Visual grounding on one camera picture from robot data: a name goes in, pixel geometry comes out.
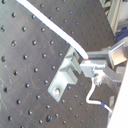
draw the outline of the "mounting hole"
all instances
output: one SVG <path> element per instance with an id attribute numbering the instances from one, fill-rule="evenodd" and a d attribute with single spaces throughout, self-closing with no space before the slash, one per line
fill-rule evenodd
<path id="1" fill-rule="evenodd" d="M 56 97 L 59 97 L 60 96 L 60 89 L 59 88 L 57 88 L 57 89 L 54 90 L 54 95 Z"/>

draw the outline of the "gray surface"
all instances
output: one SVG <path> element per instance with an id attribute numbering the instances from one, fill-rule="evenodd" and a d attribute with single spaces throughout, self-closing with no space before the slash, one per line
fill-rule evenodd
<path id="1" fill-rule="evenodd" d="M 0 62 L 0 128 L 105 128 L 107 111 L 100 106 L 88 105 L 85 101 L 91 83 L 83 74 L 77 74 L 79 80 L 76 86 L 68 85 L 71 89 L 67 87 L 61 102 L 57 103 L 47 92 L 69 45 L 38 19 L 32 19 L 32 14 L 15 0 L 6 0 L 5 4 L 1 1 L 0 28 L 4 26 L 5 31 L 0 31 L 0 57 L 5 56 L 6 61 Z M 47 17 L 52 17 L 53 22 L 87 51 L 114 44 L 113 34 L 98 0 L 30 2 Z M 22 31 L 24 26 L 27 28 L 25 32 Z M 11 45 L 13 40 L 16 40 L 14 47 Z M 110 95 L 112 92 L 104 85 L 96 89 L 92 98 L 102 99 L 108 104 Z M 46 122 L 47 115 L 52 116 L 50 122 Z"/>

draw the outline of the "metal plate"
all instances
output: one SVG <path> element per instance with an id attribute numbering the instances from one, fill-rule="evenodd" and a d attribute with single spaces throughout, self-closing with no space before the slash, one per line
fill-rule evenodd
<path id="1" fill-rule="evenodd" d="M 83 74 L 77 74 L 76 86 L 68 85 L 61 102 L 47 92 L 69 45 L 15 0 L 4 1 L 0 1 L 0 128 L 105 128 L 108 113 L 86 103 L 91 83 Z M 114 44 L 98 0 L 29 1 L 85 50 Z M 108 104 L 111 95 L 104 85 L 92 98 Z"/>

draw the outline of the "white cable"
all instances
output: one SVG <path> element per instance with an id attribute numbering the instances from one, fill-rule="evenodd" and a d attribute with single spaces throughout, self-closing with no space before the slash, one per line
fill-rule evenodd
<path id="1" fill-rule="evenodd" d="M 19 2 L 21 5 L 23 5 L 31 13 L 33 13 L 40 21 L 42 21 L 47 27 L 49 27 L 62 39 L 68 42 L 74 49 L 76 49 L 76 51 L 83 57 L 83 59 L 89 59 L 86 51 L 71 36 L 69 36 L 66 32 L 64 32 L 61 28 L 59 28 L 56 24 L 54 24 L 51 20 L 49 20 L 43 13 L 41 13 L 31 3 L 29 3 L 27 0 L 16 0 L 16 1 Z"/>
<path id="2" fill-rule="evenodd" d="M 89 100 L 90 97 L 92 96 L 94 90 L 95 90 L 95 87 L 96 87 L 96 85 L 95 85 L 95 83 L 94 83 L 94 78 L 92 78 L 92 87 L 91 87 L 91 89 L 90 89 L 90 91 L 89 91 L 89 93 L 88 93 L 88 95 L 87 95 L 87 97 L 86 97 L 86 102 L 87 102 L 88 104 L 100 105 L 100 106 L 106 108 L 109 112 L 112 113 L 112 110 L 111 110 L 106 104 L 102 103 L 101 101 Z"/>
<path id="3" fill-rule="evenodd" d="M 89 100 L 90 97 L 91 97 L 91 95 L 93 94 L 93 92 L 94 92 L 94 90 L 95 90 L 95 87 L 96 87 L 96 85 L 94 84 L 94 78 L 92 78 L 92 87 L 91 87 L 91 89 L 90 89 L 90 91 L 89 91 L 89 93 L 88 93 L 88 95 L 87 95 L 87 97 L 86 97 L 86 102 L 87 102 L 88 104 L 101 105 L 101 102 L 100 102 L 100 101 Z"/>

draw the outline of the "metal bracket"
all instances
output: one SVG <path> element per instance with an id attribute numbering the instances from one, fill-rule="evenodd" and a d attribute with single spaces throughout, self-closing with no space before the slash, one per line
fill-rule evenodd
<path id="1" fill-rule="evenodd" d="M 77 71 L 81 74 L 81 68 L 78 60 L 78 53 L 74 48 L 70 47 L 48 88 L 48 92 L 57 102 L 60 101 L 67 84 L 75 85 L 77 83 L 78 78 L 75 76 L 73 71 Z"/>

